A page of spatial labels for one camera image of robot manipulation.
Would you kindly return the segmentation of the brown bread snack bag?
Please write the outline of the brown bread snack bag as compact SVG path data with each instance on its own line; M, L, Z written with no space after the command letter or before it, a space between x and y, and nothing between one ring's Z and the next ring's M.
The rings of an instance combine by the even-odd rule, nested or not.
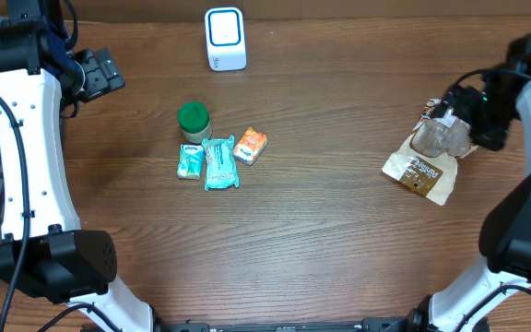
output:
M429 99L418 123L391 154L382 173L442 206L454 190L458 161L478 147L467 136L470 126L453 115L432 120L441 101Z

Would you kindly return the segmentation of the green lid jar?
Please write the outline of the green lid jar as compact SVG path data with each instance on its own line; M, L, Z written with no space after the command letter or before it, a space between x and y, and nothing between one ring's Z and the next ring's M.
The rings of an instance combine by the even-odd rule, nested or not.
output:
M211 119L207 107L198 101L189 101L182 105L177 114L183 136L193 144L201 144L213 134Z

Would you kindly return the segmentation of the small teal tissue pack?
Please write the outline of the small teal tissue pack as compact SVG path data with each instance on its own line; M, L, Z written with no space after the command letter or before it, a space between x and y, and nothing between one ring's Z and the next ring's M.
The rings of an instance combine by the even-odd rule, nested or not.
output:
M201 177L205 151L201 145L180 146L180 158L177 177L180 179L199 180Z

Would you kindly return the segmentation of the teal wet wipes pack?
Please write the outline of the teal wet wipes pack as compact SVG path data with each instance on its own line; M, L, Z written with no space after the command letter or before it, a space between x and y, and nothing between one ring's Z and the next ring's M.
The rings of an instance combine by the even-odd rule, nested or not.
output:
M238 188L241 183L233 156L234 136L205 138L202 147L206 155L205 190Z

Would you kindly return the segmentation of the orange tissue pack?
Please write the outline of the orange tissue pack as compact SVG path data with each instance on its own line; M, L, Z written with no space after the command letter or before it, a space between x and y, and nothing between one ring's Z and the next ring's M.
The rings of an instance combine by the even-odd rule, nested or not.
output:
M247 165L253 165L268 144L265 133L249 127L234 147L233 156Z

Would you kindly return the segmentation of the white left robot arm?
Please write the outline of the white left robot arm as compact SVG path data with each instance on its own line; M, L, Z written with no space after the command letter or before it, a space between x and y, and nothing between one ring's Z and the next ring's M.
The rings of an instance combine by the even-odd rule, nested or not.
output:
M121 89L124 79L107 50L76 50L63 7L8 0L0 22L0 279L104 331L157 331L154 309L118 277L110 234L83 229L69 193L63 110Z

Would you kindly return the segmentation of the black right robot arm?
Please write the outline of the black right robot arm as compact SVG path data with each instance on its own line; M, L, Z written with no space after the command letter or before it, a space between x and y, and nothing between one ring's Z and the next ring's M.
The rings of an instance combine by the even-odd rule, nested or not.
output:
M431 116L458 117L469 124L471 142L492 151L503 148L511 121L520 121L526 176L485 218L475 262L413 309L406 331L486 331L490 311L517 292L531 295L531 34L479 74L482 90L455 81Z

